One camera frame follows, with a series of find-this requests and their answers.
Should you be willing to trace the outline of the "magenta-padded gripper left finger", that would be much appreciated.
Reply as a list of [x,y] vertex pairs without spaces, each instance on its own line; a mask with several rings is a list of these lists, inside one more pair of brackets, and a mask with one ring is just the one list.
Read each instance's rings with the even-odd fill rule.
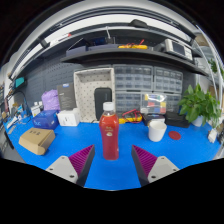
[[47,168],[47,171],[83,187],[94,156],[95,146],[90,145],[69,157],[60,156]]

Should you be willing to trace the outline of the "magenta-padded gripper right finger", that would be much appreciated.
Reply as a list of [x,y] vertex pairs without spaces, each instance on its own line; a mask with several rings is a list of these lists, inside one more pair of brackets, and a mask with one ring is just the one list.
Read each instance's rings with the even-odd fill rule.
[[153,183],[179,170],[167,157],[156,157],[135,145],[132,146],[131,155],[141,186]]

